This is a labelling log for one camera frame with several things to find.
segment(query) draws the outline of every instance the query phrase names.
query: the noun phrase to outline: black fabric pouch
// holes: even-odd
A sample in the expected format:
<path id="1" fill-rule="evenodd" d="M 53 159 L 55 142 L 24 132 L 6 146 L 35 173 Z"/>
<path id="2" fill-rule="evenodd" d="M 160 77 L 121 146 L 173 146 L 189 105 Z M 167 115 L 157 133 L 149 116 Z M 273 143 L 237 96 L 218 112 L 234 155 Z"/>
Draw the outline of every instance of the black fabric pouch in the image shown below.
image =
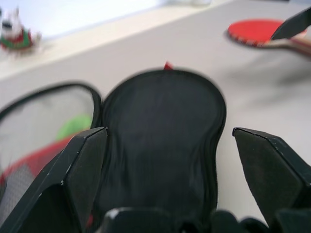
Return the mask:
<path id="1" fill-rule="evenodd" d="M 156 207 L 207 226 L 226 117 L 217 87 L 191 72 L 150 71 L 112 91 L 102 113 L 108 147 L 95 205 Z"/>

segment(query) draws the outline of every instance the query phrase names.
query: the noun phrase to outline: wooden paddle handle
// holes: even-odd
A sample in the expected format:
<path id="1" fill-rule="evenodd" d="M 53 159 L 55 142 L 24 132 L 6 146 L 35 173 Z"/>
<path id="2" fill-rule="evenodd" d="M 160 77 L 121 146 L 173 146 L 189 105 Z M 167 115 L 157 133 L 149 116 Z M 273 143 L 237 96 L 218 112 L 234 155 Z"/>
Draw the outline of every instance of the wooden paddle handle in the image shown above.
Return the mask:
<path id="1" fill-rule="evenodd" d="M 296 50 L 311 56 L 311 40 L 306 39 L 305 37 L 293 37 L 290 39 L 291 46 Z"/>

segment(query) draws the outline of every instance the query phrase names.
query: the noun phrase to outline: ping pong paddle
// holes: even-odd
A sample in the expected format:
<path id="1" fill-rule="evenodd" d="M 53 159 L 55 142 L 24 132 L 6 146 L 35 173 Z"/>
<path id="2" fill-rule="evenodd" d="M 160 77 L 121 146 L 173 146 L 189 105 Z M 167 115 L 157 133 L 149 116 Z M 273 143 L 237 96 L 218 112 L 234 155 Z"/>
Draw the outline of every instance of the ping pong paddle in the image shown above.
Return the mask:
<path id="1" fill-rule="evenodd" d="M 245 45 L 260 48 L 292 48 L 311 55 L 311 41 L 304 38 L 306 32 L 290 39 L 271 40 L 283 21 L 275 19 L 252 19 L 233 23 L 228 28 L 229 36 Z"/>

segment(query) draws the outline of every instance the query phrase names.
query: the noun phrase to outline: white tabletop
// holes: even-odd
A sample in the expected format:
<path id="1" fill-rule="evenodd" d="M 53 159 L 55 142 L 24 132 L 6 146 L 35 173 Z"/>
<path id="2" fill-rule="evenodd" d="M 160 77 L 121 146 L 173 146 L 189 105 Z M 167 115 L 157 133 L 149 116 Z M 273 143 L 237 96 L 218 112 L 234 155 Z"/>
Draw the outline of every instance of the white tabletop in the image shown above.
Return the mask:
<path id="1" fill-rule="evenodd" d="M 223 92 L 228 109 L 217 150 L 218 207 L 237 217 L 262 218 L 231 132 L 234 127 L 245 127 L 281 136 L 311 164 L 310 59 L 291 50 L 244 47 L 226 38 L 225 31 L 238 20 L 286 19 L 304 8 L 282 2 L 234 1 L 3 80 L 2 101 L 11 100 L 17 91 L 24 94 L 72 79 L 87 81 L 107 93 L 129 75 L 161 67 L 167 60 L 208 75 Z"/>

